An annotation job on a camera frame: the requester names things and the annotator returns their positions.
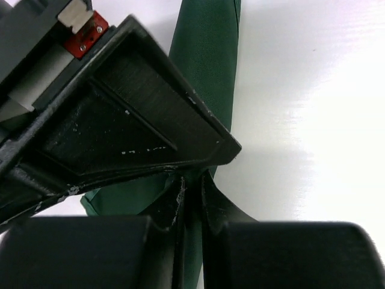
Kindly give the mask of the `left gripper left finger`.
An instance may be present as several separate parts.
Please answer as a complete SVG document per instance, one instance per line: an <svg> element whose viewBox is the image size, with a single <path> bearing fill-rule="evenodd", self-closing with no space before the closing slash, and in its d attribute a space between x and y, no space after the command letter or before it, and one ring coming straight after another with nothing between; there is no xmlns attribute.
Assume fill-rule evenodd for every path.
<svg viewBox="0 0 385 289"><path fill-rule="evenodd" d="M2 288L182 288L185 180L136 216L33 217L1 243Z"/></svg>

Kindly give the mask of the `dark green cloth napkin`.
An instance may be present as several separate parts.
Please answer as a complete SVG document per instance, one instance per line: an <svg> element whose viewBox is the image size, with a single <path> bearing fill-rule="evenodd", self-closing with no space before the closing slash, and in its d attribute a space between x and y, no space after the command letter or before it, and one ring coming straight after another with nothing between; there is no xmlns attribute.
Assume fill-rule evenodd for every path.
<svg viewBox="0 0 385 289"><path fill-rule="evenodd" d="M182 1L169 58L215 117L231 128L240 1ZM87 192L88 216L138 214L171 183L168 173Z"/></svg>

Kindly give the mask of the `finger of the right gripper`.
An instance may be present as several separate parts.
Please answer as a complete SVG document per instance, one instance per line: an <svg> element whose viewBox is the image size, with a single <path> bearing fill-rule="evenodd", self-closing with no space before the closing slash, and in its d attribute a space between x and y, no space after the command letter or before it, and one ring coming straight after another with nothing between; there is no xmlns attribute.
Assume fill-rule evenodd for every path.
<svg viewBox="0 0 385 289"><path fill-rule="evenodd" d="M133 16L110 28L3 129L1 231L67 197L230 163L241 145Z"/></svg>

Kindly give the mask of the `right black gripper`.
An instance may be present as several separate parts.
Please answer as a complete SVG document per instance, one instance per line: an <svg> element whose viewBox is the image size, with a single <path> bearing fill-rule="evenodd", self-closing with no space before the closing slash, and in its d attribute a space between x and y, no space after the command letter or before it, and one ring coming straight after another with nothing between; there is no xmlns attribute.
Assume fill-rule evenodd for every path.
<svg viewBox="0 0 385 289"><path fill-rule="evenodd" d="M47 102L48 87L108 29L91 1L1 1L2 140Z"/></svg>

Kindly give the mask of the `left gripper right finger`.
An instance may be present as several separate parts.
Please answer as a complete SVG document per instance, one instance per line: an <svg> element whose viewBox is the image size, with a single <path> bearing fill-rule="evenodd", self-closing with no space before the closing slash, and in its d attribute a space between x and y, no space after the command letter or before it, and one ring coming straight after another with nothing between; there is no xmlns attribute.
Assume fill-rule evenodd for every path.
<svg viewBox="0 0 385 289"><path fill-rule="evenodd" d="M206 288L383 288L369 235L349 222L258 222L202 175Z"/></svg>

